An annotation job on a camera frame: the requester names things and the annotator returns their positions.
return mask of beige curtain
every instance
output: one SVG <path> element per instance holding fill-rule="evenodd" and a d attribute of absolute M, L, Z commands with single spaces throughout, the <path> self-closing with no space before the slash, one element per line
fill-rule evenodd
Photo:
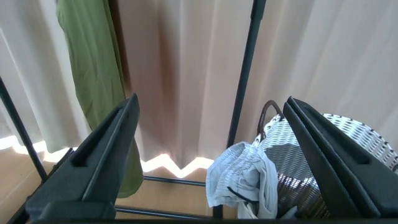
<path fill-rule="evenodd" d="M 137 142 L 146 161 L 183 167 L 225 148 L 252 1 L 119 0 Z M 263 104 L 293 95 L 360 120 L 392 147 L 398 121 L 397 1 L 268 0 L 237 141 L 252 141 Z"/>
<path fill-rule="evenodd" d="M 225 150 L 250 23 L 247 0 L 118 0 L 144 161 L 179 168 Z M 372 126 L 396 148 L 398 2 L 268 0 L 237 141 L 263 104 L 288 96 Z M 90 132 L 77 102 L 55 1 L 0 3 L 0 74 L 33 142 L 77 146 Z M 0 138 L 13 135 L 1 107 Z"/>

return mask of hanging clothing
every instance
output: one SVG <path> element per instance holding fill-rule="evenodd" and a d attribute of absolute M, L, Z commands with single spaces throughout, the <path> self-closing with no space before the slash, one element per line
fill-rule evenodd
<path fill-rule="evenodd" d="M 221 204 L 236 207 L 248 202 L 257 206 L 258 212 L 253 217 L 275 218 L 277 185 L 275 164 L 265 152 L 241 142 L 225 150 L 207 170 L 206 196 L 210 207 Z"/>
<path fill-rule="evenodd" d="M 107 0 L 59 0 L 57 17 L 68 42 L 73 81 L 91 129 L 125 99 L 123 73 Z M 143 181 L 134 140 L 118 197 L 133 194 Z"/>

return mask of metal rack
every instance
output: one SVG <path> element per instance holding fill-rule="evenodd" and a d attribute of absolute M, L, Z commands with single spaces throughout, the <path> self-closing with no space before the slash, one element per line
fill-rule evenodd
<path fill-rule="evenodd" d="M 242 64 L 242 69 L 241 69 L 241 74 L 240 74 L 239 84 L 238 84 L 238 90 L 236 93 L 233 116 L 231 119 L 231 126 L 229 129 L 228 142 L 226 145 L 227 148 L 230 147 L 234 143 L 236 131 L 238 129 L 239 118 L 240 118 L 241 110 L 242 110 L 242 106 L 243 106 L 243 99 L 244 99 L 244 95 L 246 92 L 246 86 L 248 83 L 252 58 L 253 58 L 254 49 L 256 46 L 257 35 L 259 32 L 259 26 L 260 26 L 261 19 L 262 19 L 263 13 L 264 13 L 265 5 L 266 5 L 266 0 L 254 0 L 253 1 L 252 11 L 251 11 L 250 28 L 249 28 L 248 39 L 246 42 L 246 48 L 245 48 L 245 52 L 244 52 L 243 64 Z M 73 153 L 73 150 L 70 149 L 63 156 L 63 158 L 58 162 L 58 164 L 56 164 L 53 167 L 52 171 L 47 175 L 36 151 L 33 148 L 32 141 L 29 138 L 29 135 L 24 127 L 24 124 L 22 123 L 22 120 L 19 117 L 18 112 L 14 106 L 14 103 L 12 102 L 11 97 L 9 96 L 7 89 L 2 80 L 0 80 L 0 92 L 1 92 L 1 99 L 7 109 L 7 112 L 9 113 L 9 115 L 12 119 L 12 122 L 14 123 L 23 143 L 25 144 L 25 146 L 27 148 L 30 158 L 32 159 L 32 162 L 34 163 L 35 168 L 37 169 L 37 172 L 40 175 L 40 178 L 42 179 L 42 183 L 37 188 L 37 189 L 39 189 L 42 186 L 42 184 L 58 169 L 58 167 L 60 167 L 62 165 L 62 163 L 66 159 L 68 159 L 68 157 Z M 189 180 L 168 179 L 168 178 L 150 177 L 150 176 L 144 176 L 144 180 L 166 182 L 166 183 L 171 183 L 171 184 L 185 184 L 185 185 L 205 187 L 204 182 L 195 182 L 195 181 L 189 181 Z M 211 218 L 211 217 L 200 216 L 200 215 L 189 215 L 189 214 L 182 214 L 182 213 L 163 212 L 163 211 L 157 211 L 157 210 L 147 210 L 147 209 L 141 209 L 141 208 L 129 208 L 129 207 L 121 207 L 121 206 L 116 206 L 115 209 L 118 212 L 135 213 L 135 214 L 140 214 L 140 215 L 150 215 L 150 216 L 165 217 L 165 218 L 179 218 L 179 219 L 189 219 L 189 220 L 193 220 L 193 219 L 201 219 L 202 220 L 202 219 Z M 223 206 L 222 205 L 213 208 L 213 218 L 215 218 L 215 219 L 223 218 Z M 14 214 L 14 216 L 9 220 L 9 223 L 24 223 L 28 219 L 29 219 L 29 215 L 25 211 L 25 204 L 23 204 L 20 207 L 20 209 L 18 209 L 18 211 Z"/>

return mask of sunlight on floor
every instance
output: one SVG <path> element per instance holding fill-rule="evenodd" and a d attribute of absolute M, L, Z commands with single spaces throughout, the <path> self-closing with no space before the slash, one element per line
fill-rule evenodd
<path fill-rule="evenodd" d="M 28 155 L 26 147 L 21 146 L 19 144 L 16 136 L 9 136 L 9 137 L 0 139 L 0 150 L 7 149 L 10 147 L 12 147 L 16 153 Z M 36 152 L 44 152 L 44 161 L 54 162 L 54 163 L 58 162 L 69 149 L 69 148 L 65 148 L 65 149 L 61 149 L 54 153 L 49 153 L 49 152 L 47 152 L 47 146 L 45 144 L 45 141 L 34 143 L 33 147 L 35 148 Z M 194 160 L 192 160 L 192 162 L 189 163 L 186 167 L 184 167 L 183 169 L 180 169 L 174 163 L 174 161 L 171 160 L 169 155 L 161 154 L 147 162 L 141 161 L 141 166 L 142 166 L 142 170 L 144 172 L 150 172 L 159 167 L 165 167 L 171 173 L 173 173 L 176 177 L 184 178 L 196 169 L 209 168 L 209 166 L 211 166 L 213 162 L 214 161 L 212 159 L 207 159 L 204 157 L 197 157 Z"/>

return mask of white wicker basket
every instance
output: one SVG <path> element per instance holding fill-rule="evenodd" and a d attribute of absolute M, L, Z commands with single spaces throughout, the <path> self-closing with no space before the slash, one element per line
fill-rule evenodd
<path fill-rule="evenodd" d="M 263 126 L 267 108 L 277 111 Z M 398 155 L 375 130 L 362 122 L 335 114 L 323 114 L 330 122 L 357 142 L 375 158 L 398 174 Z M 329 212 L 322 199 L 317 182 L 301 151 L 299 143 L 275 102 L 269 101 L 262 111 L 254 144 L 265 150 L 278 171 L 278 213 L 298 206 L 299 218 L 327 218 Z"/>

